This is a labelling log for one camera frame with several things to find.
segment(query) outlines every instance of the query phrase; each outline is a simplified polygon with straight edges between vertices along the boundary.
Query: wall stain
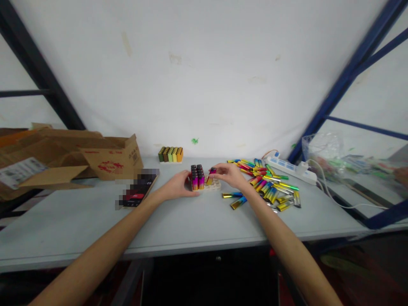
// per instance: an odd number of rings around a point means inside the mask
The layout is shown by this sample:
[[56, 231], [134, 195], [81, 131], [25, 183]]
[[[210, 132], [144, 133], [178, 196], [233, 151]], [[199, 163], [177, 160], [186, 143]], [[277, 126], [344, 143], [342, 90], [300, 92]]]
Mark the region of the wall stain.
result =
[[123, 46], [125, 47], [127, 56], [131, 57], [133, 54], [133, 51], [132, 51], [132, 47], [130, 46], [128, 35], [126, 34], [126, 31], [122, 32], [122, 43], [123, 43]]
[[174, 65], [181, 65], [182, 57], [180, 55], [175, 55], [169, 51], [170, 63]]
[[266, 84], [267, 82], [268, 79], [265, 76], [254, 76], [248, 79], [248, 83], [251, 85]]

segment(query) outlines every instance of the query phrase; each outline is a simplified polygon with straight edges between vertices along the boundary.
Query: hand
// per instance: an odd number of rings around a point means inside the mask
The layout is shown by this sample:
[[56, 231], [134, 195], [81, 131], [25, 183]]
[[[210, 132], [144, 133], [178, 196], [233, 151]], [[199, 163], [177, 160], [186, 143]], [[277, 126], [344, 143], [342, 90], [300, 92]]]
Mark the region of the hand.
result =
[[242, 190], [249, 185], [239, 168], [234, 164], [216, 164], [214, 168], [217, 168], [217, 173], [210, 174], [210, 176], [227, 182], [231, 187]]
[[184, 187], [186, 178], [190, 175], [187, 170], [181, 171], [174, 175], [167, 183], [157, 190], [163, 201], [173, 200], [181, 197], [196, 197], [199, 196], [199, 192], [188, 191]]

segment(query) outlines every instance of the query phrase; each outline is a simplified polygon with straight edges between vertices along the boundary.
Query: white wall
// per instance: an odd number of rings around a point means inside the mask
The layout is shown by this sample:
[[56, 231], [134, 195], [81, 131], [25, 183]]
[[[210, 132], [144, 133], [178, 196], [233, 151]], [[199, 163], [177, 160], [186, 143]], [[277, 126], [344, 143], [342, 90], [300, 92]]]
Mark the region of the white wall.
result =
[[89, 130], [136, 133], [143, 155], [285, 157], [385, 2], [13, 5]]
[[[0, 91], [38, 89], [0, 35]], [[0, 127], [29, 128], [32, 122], [49, 122], [65, 128], [43, 96], [0, 99]]]
[[[405, 10], [379, 46], [381, 49], [408, 28]], [[357, 77], [332, 116], [408, 134], [408, 41], [403, 42]], [[386, 159], [408, 142], [326, 121], [320, 132], [340, 131], [345, 153]]]

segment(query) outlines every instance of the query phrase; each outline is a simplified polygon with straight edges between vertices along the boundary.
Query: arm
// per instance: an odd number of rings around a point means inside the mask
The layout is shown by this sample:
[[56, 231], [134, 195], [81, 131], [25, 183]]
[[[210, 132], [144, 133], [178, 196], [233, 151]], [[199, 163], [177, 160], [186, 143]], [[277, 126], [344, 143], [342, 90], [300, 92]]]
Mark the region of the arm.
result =
[[268, 240], [310, 305], [342, 305], [303, 243], [245, 180], [233, 164], [218, 164], [214, 178], [226, 181], [246, 197]]
[[188, 175], [187, 170], [180, 172], [151, 193], [137, 208], [87, 248], [30, 305], [82, 305], [162, 202], [199, 195], [184, 188]]

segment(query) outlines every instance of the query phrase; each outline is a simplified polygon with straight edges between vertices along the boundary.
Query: metal shelf frame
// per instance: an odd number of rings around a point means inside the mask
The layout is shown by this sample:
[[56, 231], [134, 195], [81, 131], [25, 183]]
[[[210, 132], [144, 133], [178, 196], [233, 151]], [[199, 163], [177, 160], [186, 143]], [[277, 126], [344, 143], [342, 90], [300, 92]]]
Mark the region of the metal shelf frame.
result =
[[[288, 158], [289, 162], [294, 164], [301, 158], [304, 160], [304, 156], [302, 156], [302, 137], [316, 134], [326, 120], [332, 120], [387, 136], [408, 140], [408, 135], [406, 134], [330, 116], [330, 113], [340, 102], [357, 76], [408, 39], [407, 28], [376, 52], [381, 42], [407, 7], [407, 4], [408, 0], [389, 0], [386, 3], [378, 18], [375, 20], [363, 41], [353, 54], [349, 63], [342, 71], [340, 77], [324, 99], [314, 118], [297, 142], [295, 148], [290, 153]], [[379, 229], [405, 218], [408, 218], [408, 200], [394, 205], [392, 208], [385, 210], [372, 218], [362, 220], [362, 222], [370, 229]]]
[[[85, 125], [9, 0], [0, 1], [0, 33], [38, 87], [37, 90], [0, 91], [0, 98], [44, 96], [67, 129], [85, 130]], [[31, 199], [40, 191], [40, 189], [34, 189], [17, 199], [2, 203], [0, 218], [10, 215], [15, 208]]]

